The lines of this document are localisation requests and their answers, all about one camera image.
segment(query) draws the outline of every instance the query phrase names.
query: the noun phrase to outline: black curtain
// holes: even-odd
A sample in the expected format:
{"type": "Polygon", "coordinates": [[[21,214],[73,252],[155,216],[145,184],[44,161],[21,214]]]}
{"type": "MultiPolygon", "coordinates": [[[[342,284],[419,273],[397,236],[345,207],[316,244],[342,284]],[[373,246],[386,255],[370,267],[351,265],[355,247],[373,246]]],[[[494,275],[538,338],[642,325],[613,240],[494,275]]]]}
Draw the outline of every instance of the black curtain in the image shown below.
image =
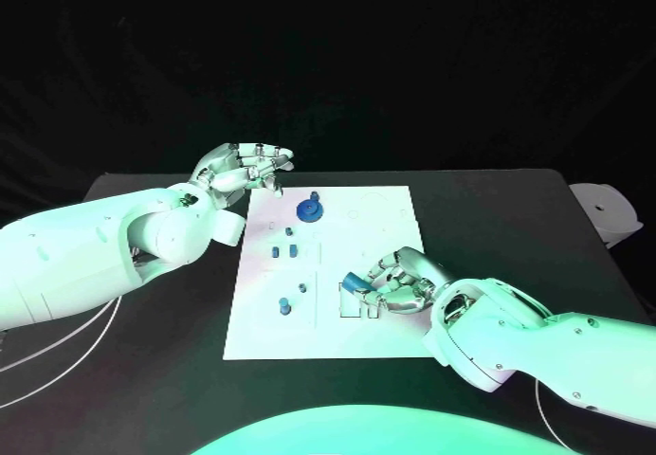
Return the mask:
{"type": "Polygon", "coordinates": [[[0,223],[229,141],[299,171],[553,167],[644,197],[648,4],[355,3],[4,7],[0,223]]]}

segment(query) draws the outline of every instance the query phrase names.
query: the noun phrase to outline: white paper sheet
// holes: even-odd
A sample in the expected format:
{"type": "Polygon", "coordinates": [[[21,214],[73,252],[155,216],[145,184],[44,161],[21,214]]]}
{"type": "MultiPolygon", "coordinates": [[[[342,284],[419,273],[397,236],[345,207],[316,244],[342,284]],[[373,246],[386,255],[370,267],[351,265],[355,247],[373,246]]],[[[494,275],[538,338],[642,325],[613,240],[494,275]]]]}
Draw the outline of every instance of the white paper sheet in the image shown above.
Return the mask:
{"type": "Polygon", "coordinates": [[[254,191],[224,359],[432,357],[422,343],[432,311],[378,312],[341,288],[350,272],[364,276],[403,246],[425,251],[407,187],[289,188],[282,199],[254,191]],[[325,216],[305,223],[298,205],[314,191],[325,216]],[[283,297],[293,307],[288,316],[283,297]]]}

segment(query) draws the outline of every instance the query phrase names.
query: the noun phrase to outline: white cable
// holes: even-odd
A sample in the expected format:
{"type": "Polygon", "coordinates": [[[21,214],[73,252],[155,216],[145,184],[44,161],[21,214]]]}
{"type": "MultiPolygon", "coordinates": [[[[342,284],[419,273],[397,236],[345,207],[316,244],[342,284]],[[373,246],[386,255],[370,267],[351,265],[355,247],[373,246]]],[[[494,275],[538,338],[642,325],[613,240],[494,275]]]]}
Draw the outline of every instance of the white cable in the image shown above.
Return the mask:
{"type": "Polygon", "coordinates": [[[35,391],[31,391],[27,395],[24,395],[21,398],[17,398],[14,401],[11,401],[9,403],[6,403],[5,405],[0,406],[0,409],[2,408],[6,408],[8,406],[11,405],[15,405],[19,401],[24,401],[27,398],[30,398],[35,393],[40,393],[47,387],[53,386],[53,384],[56,384],[56,382],[58,382],[63,377],[66,377],[66,375],[68,374],[68,372],[80,365],[80,363],[83,362],[83,360],[87,358],[87,356],[90,355],[92,351],[93,351],[93,348],[96,348],[96,345],[100,343],[100,340],[103,339],[105,335],[106,335],[106,332],[107,330],[110,329],[110,325],[113,324],[113,320],[115,320],[115,316],[118,315],[118,310],[119,310],[119,306],[120,306],[120,300],[123,299],[123,296],[119,297],[119,301],[118,301],[118,306],[115,307],[115,313],[113,315],[110,316],[110,320],[107,321],[107,325],[106,325],[106,328],[103,329],[103,332],[99,336],[99,339],[96,340],[96,343],[93,344],[93,346],[90,347],[90,349],[87,350],[87,352],[83,354],[83,356],[79,358],[77,362],[68,367],[68,369],[66,370],[66,372],[51,381],[48,382],[47,384],[44,384],[35,391]]]}
{"type": "Polygon", "coordinates": [[[18,360],[15,363],[11,363],[11,365],[6,365],[4,368],[0,368],[0,373],[5,372],[6,370],[11,370],[14,367],[25,363],[28,360],[32,360],[35,357],[40,357],[44,353],[47,353],[53,348],[57,348],[68,339],[76,337],[93,324],[93,322],[100,318],[103,313],[107,311],[110,308],[110,305],[115,303],[118,299],[112,299],[103,309],[99,311],[96,316],[56,343],[53,343],[47,348],[44,348],[41,351],[35,352],[32,355],[28,355],[24,357],[21,360],[18,360]]]}
{"type": "Polygon", "coordinates": [[[554,431],[554,429],[551,428],[551,425],[550,423],[547,422],[547,417],[544,415],[544,412],[543,412],[543,406],[540,404],[540,381],[537,380],[537,402],[538,402],[538,411],[540,411],[540,415],[543,416],[543,420],[544,420],[544,424],[547,425],[547,428],[550,428],[550,431],[551,431],[551,434],[554,435],[554,437],[557,438],[557,441],[562,443],[562,446],[567,449],[567,450],[572,450],[572,448],[569,447],[569,445],[564,443],[564,441],[562,440],[562,438],[559,437],[559,434],[557,432],[554,431]]]}

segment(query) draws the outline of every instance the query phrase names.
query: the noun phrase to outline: small blue piece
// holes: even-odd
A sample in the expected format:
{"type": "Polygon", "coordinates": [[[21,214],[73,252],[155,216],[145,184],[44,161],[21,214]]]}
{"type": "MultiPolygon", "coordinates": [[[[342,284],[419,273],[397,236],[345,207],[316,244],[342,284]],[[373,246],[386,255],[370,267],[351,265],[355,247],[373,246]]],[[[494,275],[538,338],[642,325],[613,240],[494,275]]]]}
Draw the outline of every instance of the small blue piece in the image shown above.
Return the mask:
{"type": "Polygon", "coordinates": [[[377,290],[377,288],[365,280],[363,280],[354,272],[351,272],[345,277],[345,280],[342,281],[342,287],[351,293],[354,293],[357,289],[368,289],[370,291],[377,290]]]}
{"type": "Polygon", "coordinates": [[[306,199],[298,206],[298,216],[306,223],[315,223],[325,215],[325,207],[319,202],[319,193],[312,192],[311,198],[306,199]]]}
{"type": "Polygon", "coordinates": [[[280,303],[280,314],[288,316],[292,312],[291,301],[283,297],[279,301],[280,303]]]}

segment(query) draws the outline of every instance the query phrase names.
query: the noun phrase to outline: robotic arm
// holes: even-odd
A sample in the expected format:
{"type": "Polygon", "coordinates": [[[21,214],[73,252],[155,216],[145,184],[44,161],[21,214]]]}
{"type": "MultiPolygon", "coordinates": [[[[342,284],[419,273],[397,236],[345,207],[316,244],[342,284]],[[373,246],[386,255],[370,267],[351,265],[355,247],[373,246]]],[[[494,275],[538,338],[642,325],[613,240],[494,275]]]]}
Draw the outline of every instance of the robotic arm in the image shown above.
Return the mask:
{"type": "Polygon", "coordinates": [[[191,264],[210,242],[236,246],[246,219],[227,211],[246,189],[283,195],[275,171],[293,153],[224,144],[188,183],[18,220],[0,230],[0,330],[81,313],[191,264]]]}
{"type": "Polygon", "coordinates": [[[554,315],[500,280],[456,280],[410,247],[386,256],[345,288],[393,313],[433,307],[425,344],[479,389],[495,391],[515,371],[534,376],[575,406],[656,428],[656,328],[618,319],[554,315]],[[373,282],[390,270],[387,288],[373,282]]]}

